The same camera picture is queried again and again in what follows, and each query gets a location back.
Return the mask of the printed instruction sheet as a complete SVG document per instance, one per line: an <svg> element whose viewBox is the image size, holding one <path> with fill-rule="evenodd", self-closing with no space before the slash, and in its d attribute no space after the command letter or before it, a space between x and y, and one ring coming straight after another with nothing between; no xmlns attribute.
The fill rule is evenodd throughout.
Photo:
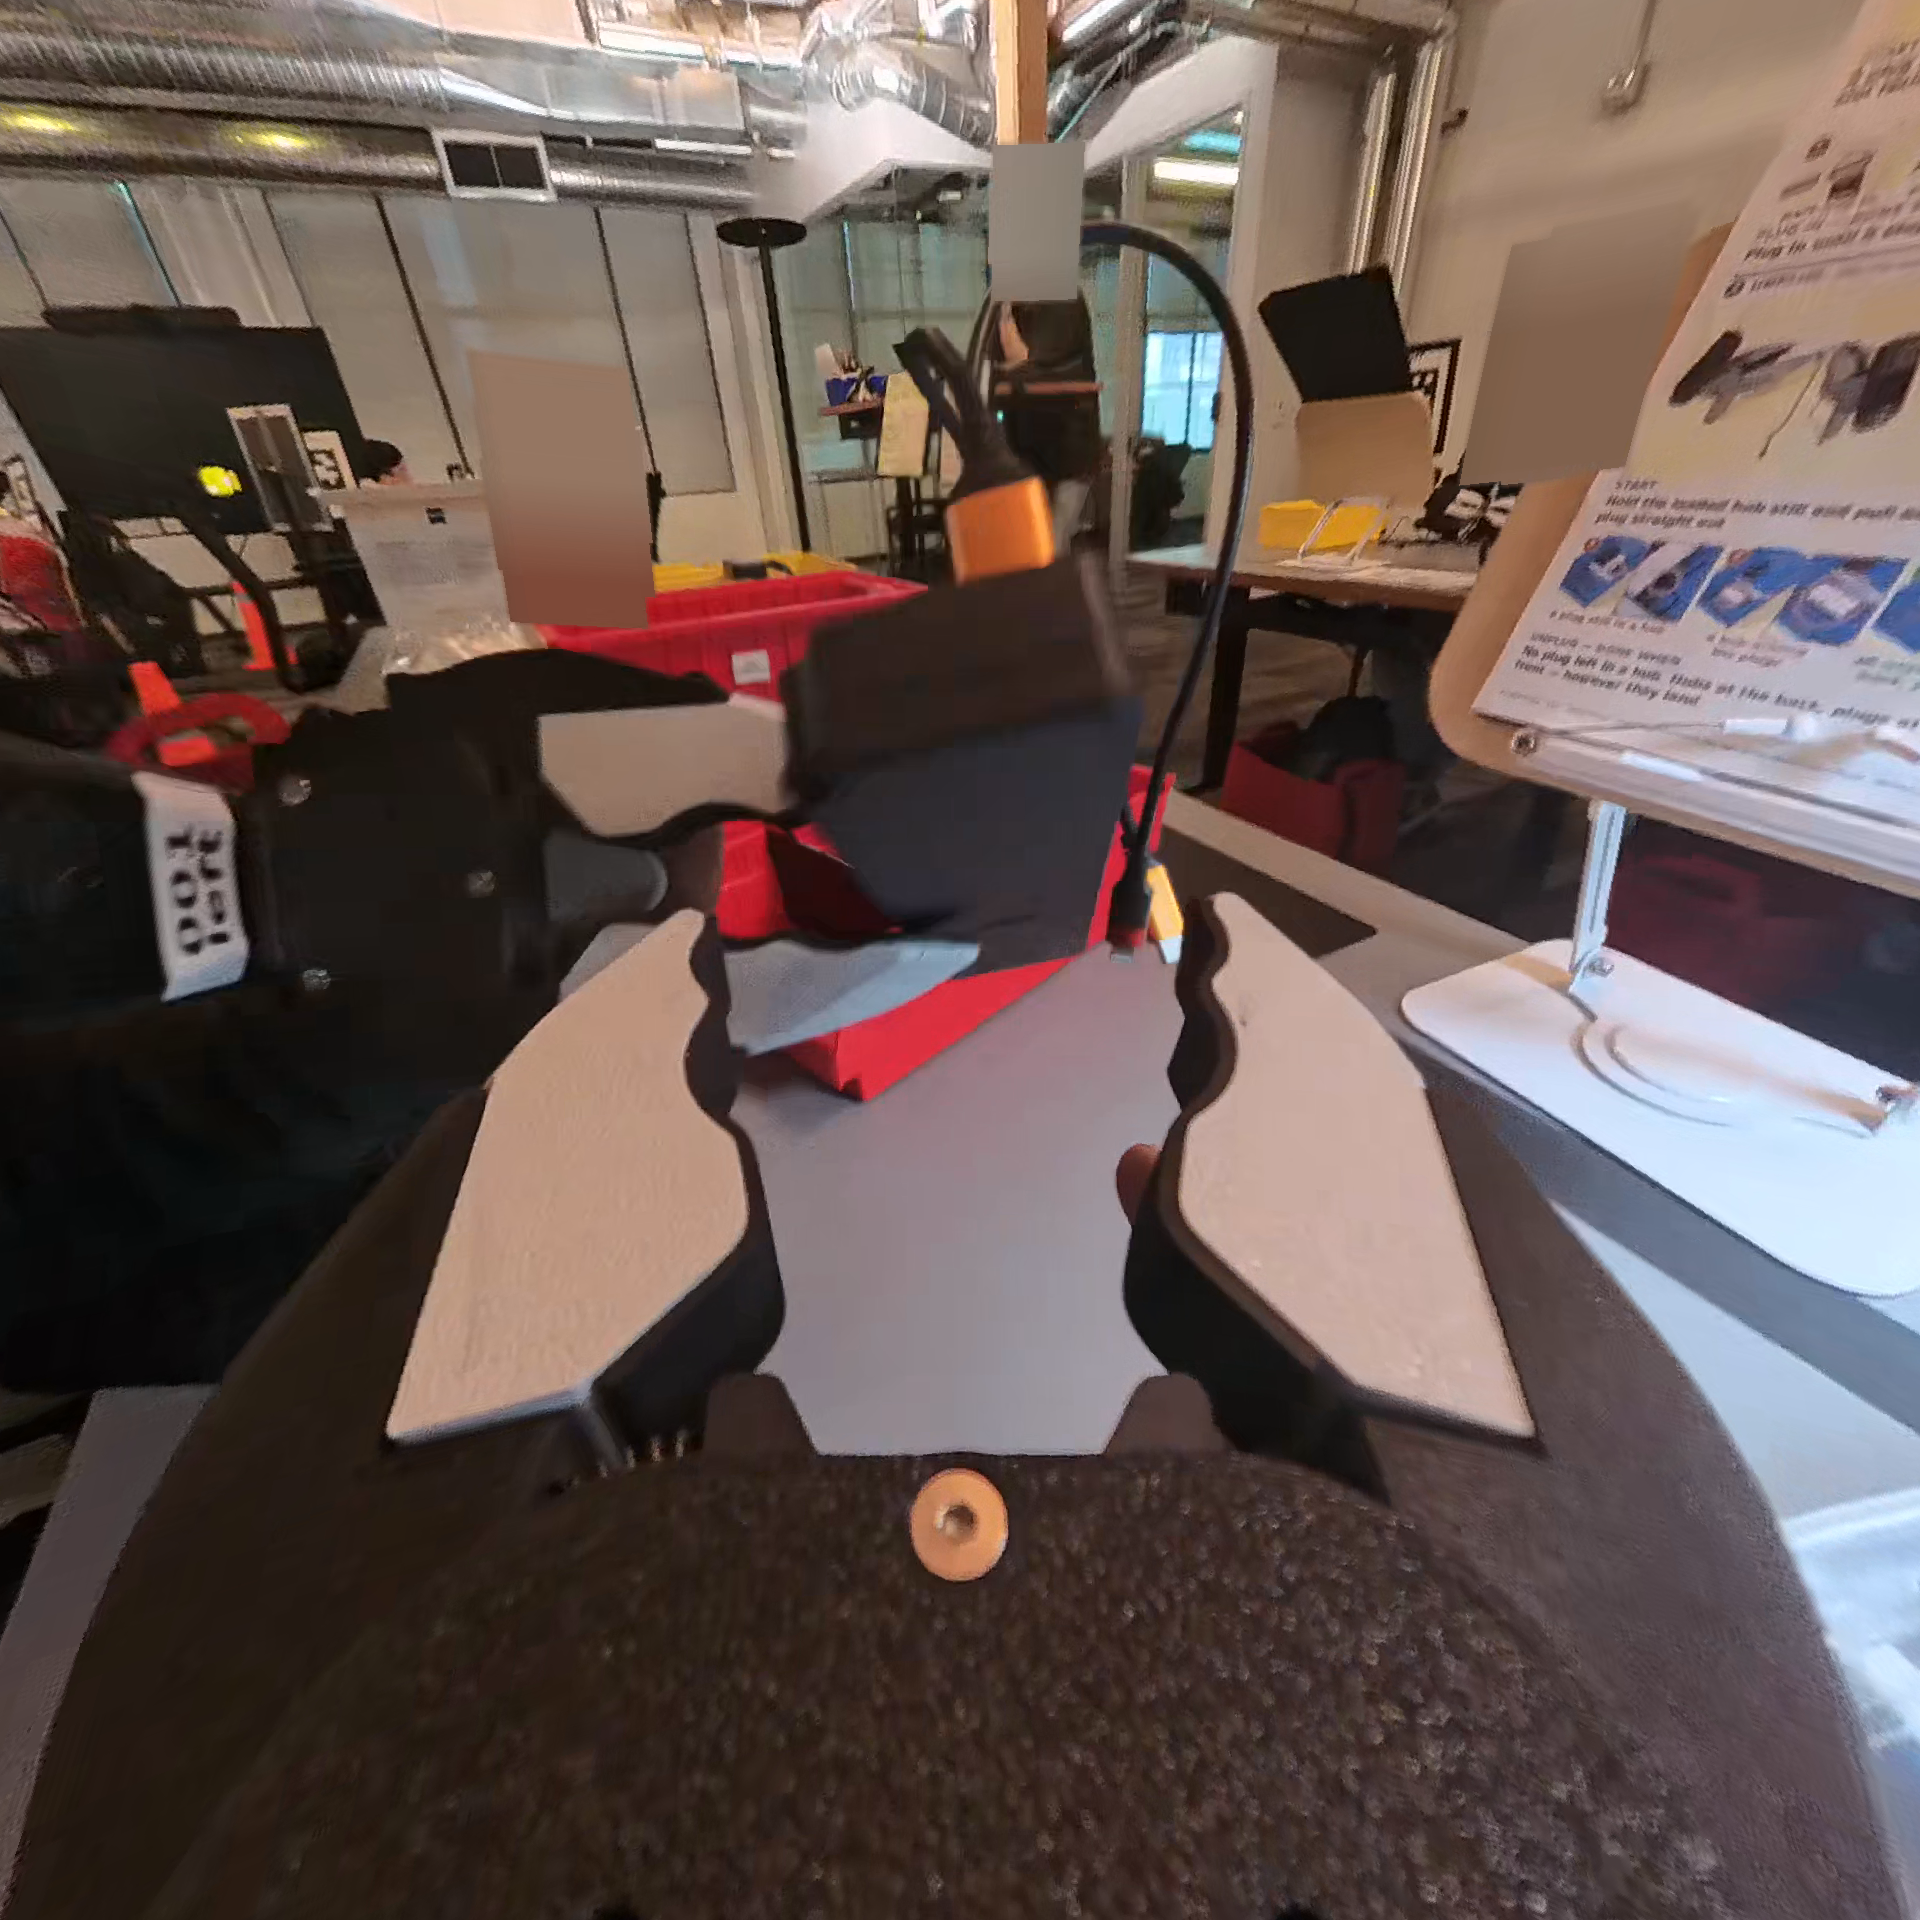
<svg viewBox="0 0 1920 1920"><path fill-rule="evenodd" d="M1917 2L1790 120L1476 711L1917 723Z"/></svg>

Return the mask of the black display screen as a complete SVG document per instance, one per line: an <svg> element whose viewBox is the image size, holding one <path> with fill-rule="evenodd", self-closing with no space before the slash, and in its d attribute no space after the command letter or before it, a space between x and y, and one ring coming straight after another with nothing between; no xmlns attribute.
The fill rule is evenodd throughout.
<svg viewBox="0 0 1920 1920"><path fill-rule="evenodd" d="M365 435L318 325L156 322L3 330L3 400L67 509L270 531L231 412L286 407L331 435L352 477Z"/></svg>

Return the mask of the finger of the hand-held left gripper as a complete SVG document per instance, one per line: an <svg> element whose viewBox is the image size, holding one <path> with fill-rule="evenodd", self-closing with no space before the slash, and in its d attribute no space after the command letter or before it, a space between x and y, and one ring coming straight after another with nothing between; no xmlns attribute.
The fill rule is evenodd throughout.
<svg viewBox="0 0 1920 1920"><path fill-rule="evenodd" d="M708 824L810 824L782 705L756 696L540 719L540 777L602 839L671 839Z"/></svg>
<svg viewBox="0 0 1920 1920"><path fill-rule="evenodd" d="M724 950L728 1035L757 1059L883 1019L947 986L979 957L967 939L810 943L802 938Z"/></svg>

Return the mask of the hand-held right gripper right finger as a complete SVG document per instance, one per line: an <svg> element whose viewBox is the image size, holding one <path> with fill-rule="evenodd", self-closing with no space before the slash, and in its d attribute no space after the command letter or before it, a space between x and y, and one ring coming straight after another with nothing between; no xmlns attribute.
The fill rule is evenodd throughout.
<svg viewBox="0 0 1920 1920"><path fill-rule="evenodd" d="M1179 1113L1131 1225L1123 1302L1230 1444L1370 1419L1539 1436L1424 1077L1253 904L1189 910Z"/></svg>

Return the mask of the yellow bin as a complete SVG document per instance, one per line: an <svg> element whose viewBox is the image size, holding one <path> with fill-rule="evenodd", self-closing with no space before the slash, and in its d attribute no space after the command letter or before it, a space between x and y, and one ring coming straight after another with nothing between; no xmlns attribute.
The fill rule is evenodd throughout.
<svg viewBox="0 0 1920 1920"><path fill-rule="evenodd" d="M1385 536L1393 507L1378 496L1275 500L1262 507L1256 543L1288 558L1351 558Z"/></svg>

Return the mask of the red bag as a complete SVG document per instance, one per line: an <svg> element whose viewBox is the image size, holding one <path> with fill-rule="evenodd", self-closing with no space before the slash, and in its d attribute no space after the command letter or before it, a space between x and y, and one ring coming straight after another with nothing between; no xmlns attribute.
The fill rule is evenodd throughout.
<svg viewBox="0 0 1920 1920"><path fill-rule="evenodd" d="M1350 758L1327 777L1288 763L1299 742L1280 720L1228 750L1219 810L1370 875L1381 875L1398 849L1408 770L1393 758Z"/></svg>

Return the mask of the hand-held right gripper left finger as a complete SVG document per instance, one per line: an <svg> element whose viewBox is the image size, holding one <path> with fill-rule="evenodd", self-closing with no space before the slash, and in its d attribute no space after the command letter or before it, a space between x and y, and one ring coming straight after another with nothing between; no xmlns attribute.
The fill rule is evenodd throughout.
<svg viewBox="0 0 1920 1920"><path fill-rule="evenodd" d="M595 1444L700 1427L711 1385L756 1370L784 1325L734 1093L722 943L681 910L495 1072L385 1436L540 1418Z"/></svg>

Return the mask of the person's left forearm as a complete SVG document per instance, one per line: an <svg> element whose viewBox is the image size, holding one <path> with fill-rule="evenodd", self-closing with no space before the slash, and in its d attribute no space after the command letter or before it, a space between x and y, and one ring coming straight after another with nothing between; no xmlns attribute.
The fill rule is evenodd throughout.
<svg viewBox="0 0 1920 1920"><path fill-rule="evenodd" d="M3 1392L218 1381L536 1019L526 994L255 980L3 1021Z"/></svg>

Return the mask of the red plastic bin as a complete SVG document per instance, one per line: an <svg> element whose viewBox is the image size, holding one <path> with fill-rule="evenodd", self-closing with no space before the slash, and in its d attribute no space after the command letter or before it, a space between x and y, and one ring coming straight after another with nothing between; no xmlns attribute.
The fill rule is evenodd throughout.
<svg viewBox="0 0 1920 1920"><path fill-rule="evenodd" d="M722 828L716 924L724 947L782 938L852 947L904 938L904 926L883 910L828 828L782 828L775 824L728 824ZM883 1019L782 1053L828 1089L874 1101L1065 973L1065 967L1068 957L1049 957L989 973L972 970Z"/></svg>
<svg viewBox="0 0 1920 1920"><path fill-rule="evenodd" d="M925 594L859 569L763 573L654 594L642 627L557 627L557 648L630 662L665 677L705 677L724 692L775 702L782 679L808 657L821 627L890 611Z"/></svg>

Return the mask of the clear page holder bar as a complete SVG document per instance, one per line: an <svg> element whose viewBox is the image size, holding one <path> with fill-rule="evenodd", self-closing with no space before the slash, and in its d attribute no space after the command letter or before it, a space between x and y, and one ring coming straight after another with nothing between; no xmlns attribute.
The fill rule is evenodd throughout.
<svg viewBox="0 0 1920 1920"><path fill-rule="evenodd" d="M1592 803L1917 896L1917 723L1509 723L1501 744L1521 770Z"/></svg>

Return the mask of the black floor lamp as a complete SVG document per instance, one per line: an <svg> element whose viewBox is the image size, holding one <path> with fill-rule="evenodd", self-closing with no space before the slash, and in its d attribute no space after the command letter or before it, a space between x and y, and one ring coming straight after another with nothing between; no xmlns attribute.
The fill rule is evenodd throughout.
<svg viewBox="0 0 1920 1920"><path fill-rule="evenodd" d="M782 293L776 293L776 268L775 253L790 250L808 242L808 225L782 215L732 215L719 225L719 242L734 250L750 250L757 262L760 278L760 307L768 321L771 340L771 361L776 379L776 400L782 400L782 435L784 435L784 465L790 480L790 509L798 524L798 547L810 547L810 518L808 518L808 480L805 480L805 456L802 456L802 431L794 414L794 385L784 351L784 322L782 322Z"/></svg>

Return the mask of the grey multi-port usb hub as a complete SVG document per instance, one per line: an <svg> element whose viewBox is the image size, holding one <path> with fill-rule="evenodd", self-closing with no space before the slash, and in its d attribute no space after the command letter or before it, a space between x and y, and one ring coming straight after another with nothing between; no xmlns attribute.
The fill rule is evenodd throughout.
<svg viewBox="0 0 1920 1920"><path fill-rule="evenodd" d="M1087 947L1142 728L1102 560L829 621L782 702L802 810L891 926L977 973Z"/></svg>

